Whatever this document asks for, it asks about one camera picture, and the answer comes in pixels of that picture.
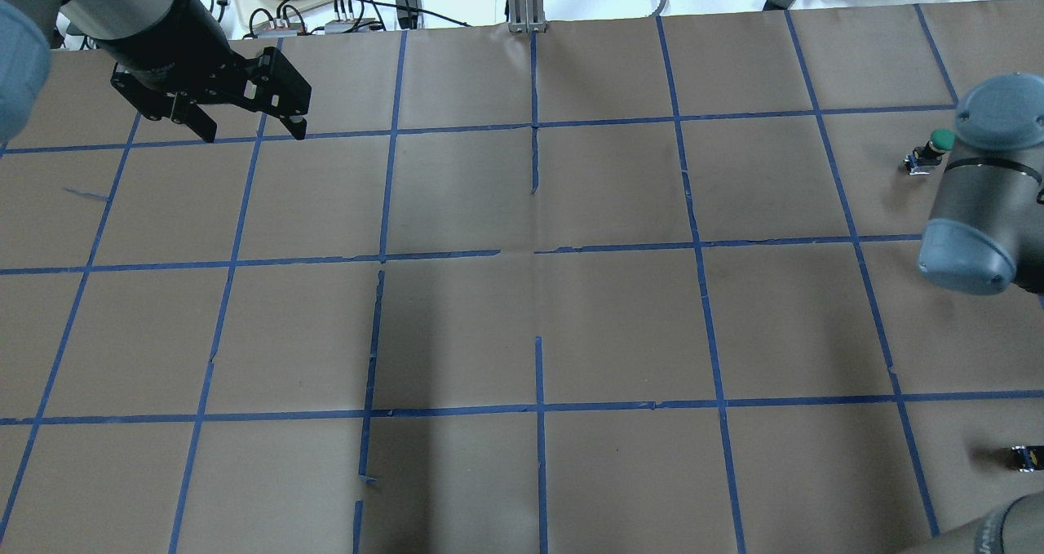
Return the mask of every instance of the grid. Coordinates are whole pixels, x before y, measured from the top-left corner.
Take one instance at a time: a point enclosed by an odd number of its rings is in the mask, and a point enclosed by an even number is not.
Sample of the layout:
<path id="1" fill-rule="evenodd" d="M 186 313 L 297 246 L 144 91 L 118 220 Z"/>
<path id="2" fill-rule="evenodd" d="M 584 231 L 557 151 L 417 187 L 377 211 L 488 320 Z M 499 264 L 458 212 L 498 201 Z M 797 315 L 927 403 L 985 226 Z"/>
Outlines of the grid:
<path id="1" fill-rule="evenodd" d="M 115 178 L 109 191 L 104 211 L 101 214 L 93 245 L 91 245 L 90 256 L 84 265 L 71 265 L 71 267 L 42 267 L 42 268 L 0 268 L 0 275 L 38 275 L 38 274 L 71 274 L 81 275 L 75 297 L 70 309 L 65 330 L 57 348 L 56 356 L 44 388 L 39 408 L 33 417 L 4 417 L 0 419 L 0 425 L 4 427 L 27 427 L 29 428 L 28 440 L 25 445 L 21 463 L 15 477 L 14 486 L 6 500 L 3 519 L 0 521 L 0 540 L 7 529 L 11 512 L 18 503 L 19 491 L 25 475 L 25 471 L 33 454 L 33 447 L 38 432 L 46 425 L 118 425 L 118 424 L 145 424 L 145 423 L 184 423 L 192 425 L 191 441 L 188 450 L 188 457 L 185 462 L 184 475 L 181 481 L 181 489 L 177 497 L 176 513 L 172 525 L 169 552 L 177 551 L 179 539 L 182 534 L 182 521 L 189 492 L 189 486 L 193 475 L 193 465 L 199 443 L 200 432 L 204 424 L 215 421 L 268 421 L 268 420 L 305 420 L 305 419 L 357 419 L 361 423 L 361 440 L 359 453 L 358 475 L 365 482 L 374 482 L 367 476 L 367 460 L 370 451 L 370 438 L 373 420 L 382 417 L 450 417 L 460 415 L 477 415 L 478 413 L 533 413 L 537 417 L 537 461 L 538 472 L 538 496 L 539 496 L 539 544 L 541 552 L 551 551 L 549 544 L 549 522 L 548 522 L 548 461 L 546 455 L 546 413 L 555 412 L 591 412 L 591 410 L 716 410 L 719 423 L 719 431 L 722 447 L 722 458 L 725 463 L 725 476 L 727 479 L 729 501 L 731 506 L 732 521 L 734 525 L 736 547 L 739 553 L 748 551 L 744 537 L 743 508 L 740 502 L 739 489 L 737 486 L 737 471 L 734 463 L 734 454 L 730 434 L 729 410 L 730 408 L 756 408 L 757 406 L 825 406 L 825 405 L 867 405 L 867 404 L 894 404 L 898 409 L 902 433 L 905 438 L 910 458 L 910 465 L 917 480 L 918 490 L 924 516 L 932 535 L 940 532 L 940 524 L 929 495 L 928 484 L 922 467 L 921 458 L 918 451 L 917 439 L 910 425 L 907 413 L 907 405 L 914 403 L 928 402 L 958 402 L 978 401 L 978 399 L 1044 399 L 1044 389 L 1025 389 L 1011 391 L 940 391 L 940 393 L 904 393 L 900 386 L 899 376 L 893 370 L 895 364 L 892 360 L 888 337 L 885 332 L 881 310 L 878 306 L 877 296 L 872 283 L 862 245 L 864 242 L 887 242 L 887 241 L 918 241 L 918 234 L 888 234 L 888 235 L 860 235 L 856 230 L 856 222 L 853 218 L 846 187 L 843 182 L 841 172 L 835 160 L 825 119 L 830 116 L 846 116 L 854 114 L 872 113 L 897 113 L 897 112 L 928 112 L 928 111 L 953 111 L 956 103 L 957 93 L 950 79 L 944 58 L 935 44 L 931 30 L 925 19 L 921 6 L 915 7 L 924 32 L 924 40 L 930 49 L 934 61 L 938 64 L 939 72 L 944 78 L 946 89 L 949 92 L 951 103 L 929 103 L 923 105 L 896 105 L 880 107 L 821 107 L 820 100 L 813 87 L 812 75 L 806 63 L 805 53 L 802 48 L 802 41 L 799 38 L 798 28 L 789 13 L 786 13 L 787 29 L 792 41 L 793 49 L 797 52 L 801 72 L 804 77 L 805 88 L 809 95 L 811 107 L 806 111 L 773 111 L 773 112 L 736 112 L 723 114 L 702 114 L 682 115 L 679 105 L 679 96 L 675 89 L 675 66 L 671 63 L 671 52 L 668 46 L 668 38 L 664 30 L 664 23 L 659 17 L 656 19 L 656 26 L 659 35 L 659 43 L 662 49 L 663 67 L 666 73 L 667 91 L 670 96 L 671 116 L 660 117 L 635 117 L 616 119 L 587 119 L 587 120 L 566 120 L 566 122 L 541 122 L 540 103 L 538 98 L 538 47 L 540 37 L 533 34 L 529 38 L 530 48 L 530 81 L 531 81 L 531 122 L 495 125 L 467 125 L 449 127 L 425 127 L 425 129 L 402 129 L 399 127 L 400 103 L 402 100 L 403 69 L 404 61 L 408 48 L 409 34 L 403 32 L 400 37 L 398 48 L 397 72 L 395 81 L 395 97 L 392 113 L 392 122 L 387 130 L 357 130 L 357 131 L 331 131 L 309 135 L 310 141 L 323 141 L 329 138 L 351 138 L 351 137 L 388 137 L 388 155 L 386 163 L 386 174 L 383 193 L 383 206 L 381 213 L 380 246 L 379 252 L 375 256 L 358 257 L 280 257 L 263 258 L 263 260 L 240 260 L 239 248 L 242 241 L 243 227 L 250 208 L 251 192 L 253 189 L 255 171 L 258 164 L 258 156 L 264 144 L 274 141 L 287 141 L 289 137 L 271 137 L 265 135 L 266 119 L 261 117 L 256 137 L 253 138 L 226 138 L 218 139 L 219 144 L 253 144 L 250 168 L 246 173 L 245 187 L 243 189 L 241 203 L 239 206 L 238 222 L 235 230 L 235 238 L 232 244 L 232 252 L 229 260 L 198 261 L 198 263 L 164 263 L 164 264 L 95 264 L 97 251 L 102 239 L 109 214 L 112 211 L 113 200 L 118 193 L 120 178 L 123 174 L 127 156 L 135 148 L 168 148 L 168 146 L 198 144 L 198 141 L 167 141 L 167 142 L 144 142 L 136 144 L 135 135 L 138 131 L 140 116 L 135 118 L 135 122 L 123 144 L 100 144 L 100 145 L 73 145 L 73 146 L 41 146 L 41 148 L 8 148 L 7 144 L 0 145 L 0 158 L 5 153 L 32 153 L 32 152 L 60 152 L 60 151 L 82 151 L 82 150 L 121 150 L 119 167 L 117 167 Z M 701 122 L 702 120 L 730 120 L 730 119 L 754 119 L 754 118 L 778 118 L 778 117 L 807 117 L 814 119 L 821 135 L 823 146 L 826 150 L 828 163 L 835 184 L 837 196 L 845 216 L 848 230 L 847 235 L 841 237 L 823 238 L 768 238 L 753 241 L 753 239 L 728 239 L 728 241 L 705 241 L 701 238 L 699 223 L 693 208 L 693 188 L 690 186 L 690 170 L 687 156 L 686 139 L 683 134 L 683 122 Z M 375 380 L 377 365 L 380 358 L 380 328 L 382 304 L 384 297 L 385 272 L 378 272 L 376 283 L 376 293 L 374 296 L 373 328 L 371 337 L 370 361 L 365 384 L 365 402 L 361 410 L 298 410 L 296 412 L 265 412 L 265 413 L 208 413 L 207 405 L 210 394 L 211 382 L 214 372 L 214 358 L 218 354 L 220 346 L 222 329 L 229 300 L 233 291 L 233 283 L 236 271 L 242 267 L 265 267 L 265 265 L 280 264 L 379 264 L 406 263 L 413 260 L 448 260 L 449 258 L 477 258 L 496 257 L 503 254 L 500 249 L 459 249 L 459 250 L 436 250 L 436 252 L 388 252 L 388 227 L 392 209 L 393 178 L 396 171 L 396 143 L 401 135 L 436 134 L 436 133 L 462 133 L 462 131 L 497 131 L 511 129 L 526 129 L 531 133 L 532 144 L 532 192 L 537 193 L 541 186 L 540 166 L 540 134 L 542 129 L 549 127 L 567 126 L 597 126 L 597 125 L 624 125 L 643 123 L 671 123 L 674 128 L 677 139 L 678 156 L 681 164 L 679 168 L 682 187 L 685 194 L 685 208 L 688 216 L 689 230 L 691 232 L 690 241 L 664 241 L 647 242 L 647 244 L 623 244 L 623 245 L 577 245 L 560 246 L 555 249 L 537 249 L 535 256 L 556 256 L 556 254 L 596 254 L 596 252 L 626 252 L 626 250 L 658 250 L 658 249 L 691 249 L 694 256 L 694 265 L 698 280 L 699 304 L 703 309 L 706 334 L 709 343 L 711 361 L 711 371 L 713 376 L 714 399 L 701 399 L 701 401 L 667 401 L 667 402 L 599 402 L 599 403 L 548 403 L 545 401 L 544 389 L 544 357 L 543 339 L 537 337 L 533 345 L 533 361 L 536 367 L 536 403 L 532 404 L 511 404 L 496 406 L 455 406 L 454 408 L 426 408 L 426 409 L 392 409 L 378 410 L 374 404 Z M 779 398 L 779 399 L 736 399 L 727 396 L 721 367 L 718 360 L 718 348 L 715 337 L 714 304 L 709 291 L 708 275 L 704 258 L 705 249 L 712 248 L 739 248 L 739 246 L 757 245 L 851 245 L 857 259 L 860 278 L 865 290 L 868 305 L 870 306 L 873 321 L 876 328 L 878 342 L 881 354 L 884 358 L 884 367 L 887 370 L 892 386 L 891 394 L 872 395 L 841 395 L 841 396 L 807 396 L 807 398 Z M 162 413 L 162 415 L 114 415 L 114 416 L 47 416 L 45 410 L 49 402 L 52 387 L 62 365 L 63 354 L 68 342 L 70 332 L 76 319 L 84 291 L 94 272 L 108 271 L 171 271 L 171 270 L 195 270 L 195 268 L 223 268 L 227 271 L 224 289 L 218 310 L 217 323 L 214 328 L 213 342 L 210 351 L 210 361 L 207 365 L 203 387 L 199 391 L 199 401 L 194 413 Z M 366 514 L 363 500 L 355 502 L 354 519 L 352 521 L 353 551 L 360 551 L 362 544 L 362 521 Z"/>

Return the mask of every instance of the small bottle with green cap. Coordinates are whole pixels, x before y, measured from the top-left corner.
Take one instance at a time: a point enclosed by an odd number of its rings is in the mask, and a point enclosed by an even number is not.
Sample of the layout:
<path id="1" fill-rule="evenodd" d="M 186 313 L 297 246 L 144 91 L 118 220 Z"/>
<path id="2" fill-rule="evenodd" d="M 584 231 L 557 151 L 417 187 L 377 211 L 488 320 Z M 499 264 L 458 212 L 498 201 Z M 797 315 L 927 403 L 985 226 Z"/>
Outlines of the small bottle with green cap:
<path id="1" fill-rule="evenodd" d="M 943 155 L 953 149 L 953 131 L 936 129 L 928 139 L 928 144 L 914 148 L 903 160 L 906 172 L 912 174 L 931 174 L 932 168 L 943 163 Z"/>

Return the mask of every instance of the black ring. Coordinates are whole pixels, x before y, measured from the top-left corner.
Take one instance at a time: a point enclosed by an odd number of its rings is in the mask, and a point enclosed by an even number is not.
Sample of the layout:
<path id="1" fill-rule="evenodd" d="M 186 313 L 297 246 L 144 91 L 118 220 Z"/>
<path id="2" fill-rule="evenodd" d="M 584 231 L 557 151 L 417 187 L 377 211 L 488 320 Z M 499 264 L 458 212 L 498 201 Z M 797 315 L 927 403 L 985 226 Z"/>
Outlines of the black ring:
<path id="1" fill-rule="evenodd" d="M 1021 174 L 1025 174 L 1026 177 L 1033 178 L 1034 182 L 1037 182 L 1038 186 L 1044 183 L 1044 177 L 1041 177 L 1040 172 L 1037 170 L 1026 167 L 1025 164 L 1015 163 L 1014 160 L 1003 160 L 1002 158 L 966 158 L 964 160 L 958 160 L 955 163 L 946 165 L 946 170 L 943 172 L 950 172 L 951 170 L 954 170 L 954 168 L 962 167 L 1005 168 L 1006 170 L 1014 170 L 1016 172 L 1021 172 Z"/>

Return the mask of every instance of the light blue cap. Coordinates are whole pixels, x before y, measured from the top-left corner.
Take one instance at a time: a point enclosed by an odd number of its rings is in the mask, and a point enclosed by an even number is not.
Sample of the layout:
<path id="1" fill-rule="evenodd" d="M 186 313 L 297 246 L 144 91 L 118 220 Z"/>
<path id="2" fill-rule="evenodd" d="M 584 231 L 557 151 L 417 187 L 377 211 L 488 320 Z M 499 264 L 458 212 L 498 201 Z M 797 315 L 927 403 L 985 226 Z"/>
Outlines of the light blue cap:
<path id="1" fill-rule="evenodd" d="M 1003 74 L 975 86 L 957 103 L 957 136 L 983 150 L 1033 148 L 1044 142 L 1044 78 Z"/>
<path id="2" fill-rule="evenodd" d="M 1016 271 L 1011 254 L 993 238 L 943 217 L 925 227 L 918 268 L 936 286 L 967 294 L 1001 293 Z"/>
<path id="3" fill-rule="evenodd" d="M 50 69 L 50 48 L 40 28 L 0 0 L 0 142 L 15 138 L 29 122 Z"/>

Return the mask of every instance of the green cap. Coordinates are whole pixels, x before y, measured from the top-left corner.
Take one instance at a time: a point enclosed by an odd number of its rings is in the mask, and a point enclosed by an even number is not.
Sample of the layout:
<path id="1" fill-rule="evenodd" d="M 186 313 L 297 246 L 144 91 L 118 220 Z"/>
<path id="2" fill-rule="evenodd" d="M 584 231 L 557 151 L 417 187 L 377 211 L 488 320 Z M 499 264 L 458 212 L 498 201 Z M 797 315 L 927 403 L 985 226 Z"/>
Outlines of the green cap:
<path id="1" fill-rule="evenodd" d="M 948 152 L 953 149 L 954 138 L 956 137 L 954 137 L 953 131 L 949 129 L 936 129 L 932 131 L 929 141 L 931 141 L 932 146 L 935 146 L 935 149 Z"/>

